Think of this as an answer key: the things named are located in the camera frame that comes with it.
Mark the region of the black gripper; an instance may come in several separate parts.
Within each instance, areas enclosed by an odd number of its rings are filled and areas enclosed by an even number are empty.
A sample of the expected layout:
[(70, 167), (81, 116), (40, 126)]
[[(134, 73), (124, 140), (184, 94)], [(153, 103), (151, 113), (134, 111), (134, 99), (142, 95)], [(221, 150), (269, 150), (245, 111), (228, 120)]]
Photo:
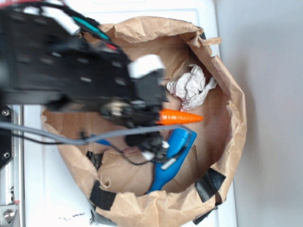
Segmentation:
[(162, 106), (138, 100), (117, 46), (91, 44), (51, 17), (0, 12), (0, 99), (61, 113), (98, 112), (126, 127), (153, 126)]

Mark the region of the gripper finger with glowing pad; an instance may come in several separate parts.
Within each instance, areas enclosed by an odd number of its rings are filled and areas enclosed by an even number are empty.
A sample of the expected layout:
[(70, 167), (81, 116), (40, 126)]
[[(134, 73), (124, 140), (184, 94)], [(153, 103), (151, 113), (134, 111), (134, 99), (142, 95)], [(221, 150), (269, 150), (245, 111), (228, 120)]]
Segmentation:
[(162, 106), (167, 100), (162, 85), (166, 69), (160, 57), (147, 54), (129, 63), (127, 68), (137, 99), (146, 106)]

